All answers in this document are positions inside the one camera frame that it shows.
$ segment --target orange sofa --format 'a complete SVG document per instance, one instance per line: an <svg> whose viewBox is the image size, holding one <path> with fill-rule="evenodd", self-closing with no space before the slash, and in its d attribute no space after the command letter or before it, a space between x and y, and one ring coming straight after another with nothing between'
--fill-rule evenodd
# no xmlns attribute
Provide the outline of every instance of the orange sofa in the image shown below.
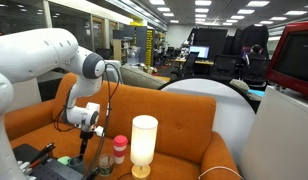
<svg viewBox="0 0 308 180"><path fill-rule="evenodd" d="M42 149L54 142L55 157L79 154L81 139L79 129L59 132L54 129L53 120L61 111L69 88L75 83L76 75L63 77L55 99L9 112L5 125L12 147L29 144ZM113 92L115 83L110 83ZM85 107L87 102L101 104L98 124L103 125L108 101L108 83L103 82L101 90L90 97L78 98L77 105ZM237 172L235 163L220 135L212 131L216 103L211 97L193 96L163 92L152 89L119 85L112 98L112 111L107 137L102 153L113 153L112 139L116 135L131 138L132 119L138 115L154 116L158 124L154 160L150 164L150 179L197 179L200 174L214 166L225 166ZM89 164L94 157L100 138L96 135L88 142L84 158ZM112 174L97 179L131 179L133 166L128 145L123 164L114 165ZM215 169L202 179L240 179L233 172Z"/></svg>

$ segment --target white robotic arm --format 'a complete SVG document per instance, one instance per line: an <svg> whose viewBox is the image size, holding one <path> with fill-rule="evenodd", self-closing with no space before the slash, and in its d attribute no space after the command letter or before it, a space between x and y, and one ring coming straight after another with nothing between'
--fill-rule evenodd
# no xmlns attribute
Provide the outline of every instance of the white robotic arm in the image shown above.
<svg viewBox="0 0 308 180"><path fill-rule="evenodd" d="M35 78L54 68L78 75L67 97L63 120L81 125L91 132L97 123L99 105L75 106L76 98L99 91L105 63L99 55L79 47L76 38L63 29L37 29L0 36L0 179L25 179L19 170L4 127L4 112L9 107L11 83Z"/></svg>

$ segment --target lamp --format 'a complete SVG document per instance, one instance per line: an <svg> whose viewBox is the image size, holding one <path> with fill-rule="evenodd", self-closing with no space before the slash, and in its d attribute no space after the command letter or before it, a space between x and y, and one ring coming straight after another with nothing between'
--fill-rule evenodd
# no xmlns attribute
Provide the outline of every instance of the lamp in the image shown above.
<svg viewBox="0 0 308 180"><path fill-rule="evenodd" d="M157 132L157 120L148 115L133 119L131 139L132 176L135 180L148 179L153 160Z"/></svg>

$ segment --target white lamp shade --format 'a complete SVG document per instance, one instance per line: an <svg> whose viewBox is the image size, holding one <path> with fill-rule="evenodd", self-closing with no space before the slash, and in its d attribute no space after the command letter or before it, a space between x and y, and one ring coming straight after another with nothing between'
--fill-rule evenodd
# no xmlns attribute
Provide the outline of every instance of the white lamp shade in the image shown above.
<svg viewBox="0 0 308 180"><path fill-rule="evenodd" d="M131 139L131 161L138 166L152 162L155 149L157 120L148 115L133 119Z"/></svg>

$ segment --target red monitor frame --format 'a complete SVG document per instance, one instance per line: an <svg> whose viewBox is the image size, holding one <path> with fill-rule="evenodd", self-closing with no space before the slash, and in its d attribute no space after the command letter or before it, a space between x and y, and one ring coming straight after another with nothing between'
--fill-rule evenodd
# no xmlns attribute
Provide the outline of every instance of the red monitor frame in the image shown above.
<svg viewBox="0 0 308 180"><path fill-rule="evenodd" d="M306 30L308 30L308 22L293 23L285 27L283 34L281 36L281 39L271 59L271 63L267 69L266 77L268 80L273 81L274 83L277 83L278 85L293 89L295 91L298 91L308 96L308 82L307 81L289 76L287 74L278 72L274 69L276 63L279 60L279 56L284 47L284 44L286 43L289 33L301 32L301 31L306 31Z"/></svg>

